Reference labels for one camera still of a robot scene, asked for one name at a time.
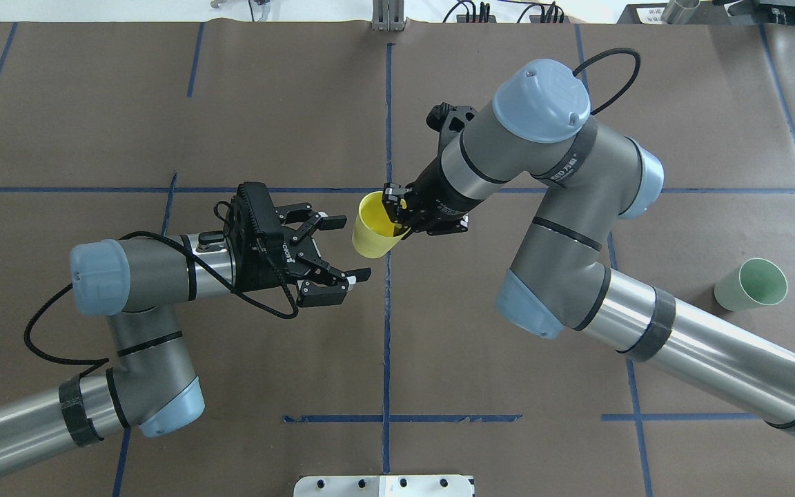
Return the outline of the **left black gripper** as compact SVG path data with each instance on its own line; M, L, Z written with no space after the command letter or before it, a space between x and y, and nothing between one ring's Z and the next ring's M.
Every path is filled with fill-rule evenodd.
M311 253L316 231L340 230L345 216L328 216L308 202L274 207L268 188L261 182L243 182L230 199L225 235L234 260L233 286L240 293L297 286L301 308L340 305L359 282L371 277L371 269L342 271ZM287 254L296 257L287 263Z

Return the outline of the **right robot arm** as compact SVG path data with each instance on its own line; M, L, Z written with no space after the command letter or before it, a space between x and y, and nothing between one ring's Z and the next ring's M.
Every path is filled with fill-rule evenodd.
M602 117L665 164L668 190L599 258L795 351L795 132L776 85L765 62L691 78L644 56ZM795 473L795 438L577 331L536 338L499 314L543 192L523 175L466 235L414 235L389 255L391 469Z

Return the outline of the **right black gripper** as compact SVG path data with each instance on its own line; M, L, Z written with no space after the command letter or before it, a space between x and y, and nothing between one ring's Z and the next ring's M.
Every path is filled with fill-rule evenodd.
M411 233L436 236L468 231L471 200L448 182L438 159L406 186L385 183L382 205L395 228L409 228Z

